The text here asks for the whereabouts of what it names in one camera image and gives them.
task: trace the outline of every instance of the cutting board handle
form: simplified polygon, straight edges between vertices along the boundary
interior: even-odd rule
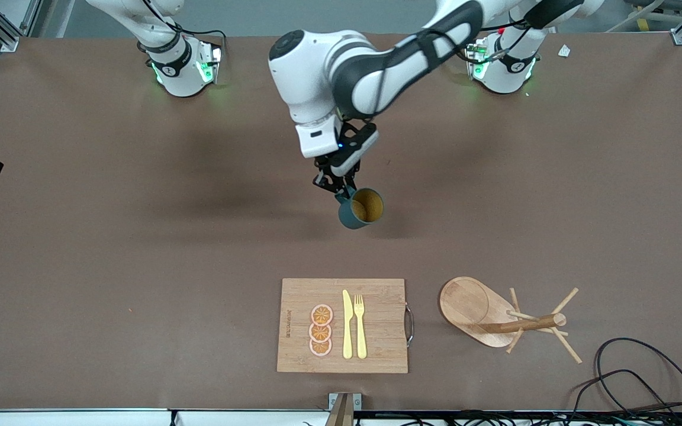
[[[414,313],[412,313],[412,310],[409,308],[409,304],[407,302],[404,302],[404,316],[405,325],[407,325],[407,317],[409,317],[409,337],[407,337],[407,347],[409,348],[409,345],[412,345],[412,339],[414,339]]]

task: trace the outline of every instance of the floor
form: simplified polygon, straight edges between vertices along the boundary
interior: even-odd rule
[[[128,30],[84,0],[54,0],[41,16],[41,36],[130,37]],[[631,12],[622,0],[605,0],[588,19],[571,19],[563,33],[603,32]],[[176,21],[190,30],[221,29],[231,36],[279,36],[296,28],[316,32],[355,29],[369,33],[412,33],[435,11],[434,0],[189,0]],[[665,24],[652,22],[650,29]],[[623,30],[637,31],[635,22]]]

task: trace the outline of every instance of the table surface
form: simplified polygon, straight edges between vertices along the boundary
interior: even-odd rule
[[[376,35],[381,48],[399,40]],[[564,409],[605,340],[682,366],[682,47],[665,33],[558,34],[495,95],[449,62],[377,119],[358,183],[385,197],[344,229],[311,185],[266,66],[233,38],[227,86],[165,94],[135,40],[22,40],[0,57],[0,408]],[[568,59],[555,53],[571,47]],[[523,312],[574,287],[564,330],[511,355],[439,313],[471,276]],[[281,279],[405,278],[406,375],[276,372]],[[679,375],[625,344],[665,399]],[[613,380],[627,405],[650,404]],[[586,409],[611,409],[597,393]]]

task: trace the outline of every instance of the mug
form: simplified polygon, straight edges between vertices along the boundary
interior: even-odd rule
[[[373,189],[349,188],[349,198],[336,195],[341,203],[339,221],[348,229],[360,229],[377,221],[384,215],[384,199]]]

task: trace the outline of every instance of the citrus slice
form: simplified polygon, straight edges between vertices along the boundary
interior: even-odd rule
[[[328,325],[333,320],[333,310],[328,305],[317,305],[312,308],[310,318],[315,325]]]
[[[309,324],[309,338],[313,342],[324,343],[330,339],[332,330],[329,325]]]
[[[316,356],[325,356],[330,353],[330,348],[333,347],[331,340],[328,342],[318,343],[314,340],[309,341],[309,350]]]

